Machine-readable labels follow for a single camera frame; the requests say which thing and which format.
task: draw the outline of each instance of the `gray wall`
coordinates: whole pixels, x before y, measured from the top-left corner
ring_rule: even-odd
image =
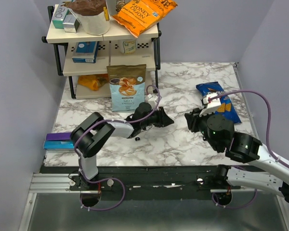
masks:
[[[177,0],[160,22],[166,62],[237,62],[274,0]]]
[[[242,57],[239,74],[244,88],[262,92],[272,106],[270,143],[289,159],[289,0],[275,0]],[[247,95],[261,139],[267,111],[257,96]]]
[[[0,231],[17,230],[63,90],[31,0],[0,1]]]

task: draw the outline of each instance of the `white marble surface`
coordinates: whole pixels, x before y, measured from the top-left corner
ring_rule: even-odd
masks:
[[[231,64],[228,63],[163,63],[159,71],[160,106],[174,118],[166,128],[151,128],[139,134],[140,141],[111,137],[97,154],[98,166],[194,166],[235,164],[218,154],[202,140],[200,133],[187,129],[184,113],[201,106],[201,95],[195,85],[218,81],[225,91],[239,88]],[[230,96],[242,121],[237,131],[253,134],[241,95]],[[110,98],[73,100],[68,81],[62,97],[53,132],[72,131],[92,112],[104,118],[123,119],[130,113],[111,111]],[[46,153],[45,166],[77,166],[77,155],[70,152]]]

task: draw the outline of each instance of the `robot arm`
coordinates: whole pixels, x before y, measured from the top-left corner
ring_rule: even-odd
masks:
[[[101,122],[104,118],[98,112],[94,112],[71,132],[70,138],[75,146],[85,131],[92,125],[101,122],[101,124],[93,129],[96,132],[94,135],[89,132],[78,144],[78,150],[81,152],[80,162],[82,172],[87,179],[90,180],[98,174],[96,154],[101,150],[109,137],[133,138],[136,137],[144,127],[152,125],[163,128],[174,123],[174,121],[166,115],[163,107],[159,107],[147,119],[141,120],[151,111],[152,106],[149,103],[140,103],[135,113],[125,119],[127,122],[139,121],[134,123],[117,122],[115,120],[111,122]]]
[[[231,120],[220,114],[213,114],[221,105],[216,100],[209,102],[210,97],[214,96],[210,94],[203,99],[204,109],[196,108],[185,114],[188,129],[191,132],[201,132],[203,139],[218,153],[225,152],[226,157],[231,160],[256,166],[269,173],[254,173],[221,166],[218,177],[230,186],[247,186],[269,191],[285,197],[289,202],[289,168],[276,161],[258,139],[236,132]],[[283,157],[278,156],[278,159],[289,164]]]

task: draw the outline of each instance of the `shelf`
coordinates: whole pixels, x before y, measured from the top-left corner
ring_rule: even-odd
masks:
[[[90,41],[110,41],[118,39],[133,39],[134,36],[124,27],[118,24],[113,18],[110,19],[110,29],[104,35],[87,34],[83,27],[79,25],[77,33],[67,33],[63,29],[56,29],[50,22],[46,40],[48,43],[64,43],[64,42],[90,42]],[[149,39],[158,37],[157,25],[151,27],[139,36],[139,39]]]
[[[150,72],[145,74],[145,87],[152,84],[152,78]],[[153,93],[153,89],[149,88],[149,93]],[[77,85],[76,89],[76,99],[96,99],[96,98],[105,98],[111,97],[109,83],[103,85],[99,90],[90,90],[87,87],[82,85]]]
[[[72,60],[73,49],[76,43],[69,43],[66,53],[66,61],[63,68],[64,76],[81,76],[107,73],[109,65],[109,42],[100,41],[99,51],[96,56],[96,63],[74,63]]]
[[[133,54],[122,54],[118,49],[118,41],[111,42],[111,65],[146,64],[147,71],[155,71],[153,43],[137,42],[137,50]]]

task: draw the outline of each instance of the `blue chip bag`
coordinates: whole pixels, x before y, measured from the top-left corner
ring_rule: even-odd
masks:
[[[196,88],[198,91],[200,91],[202,96],[211,93],[217,93],[218,95],[225,93],[225,91],[218,82],[198,84],[196,85]],[[235,124],[241,123],[241,120],[237,115],[230,98],[228,96],[224,96],[221,97],[220,100],[222,105],[216,110],[215,114],[222,114],[223,116],[225,116],[225,118],[232,120]]]

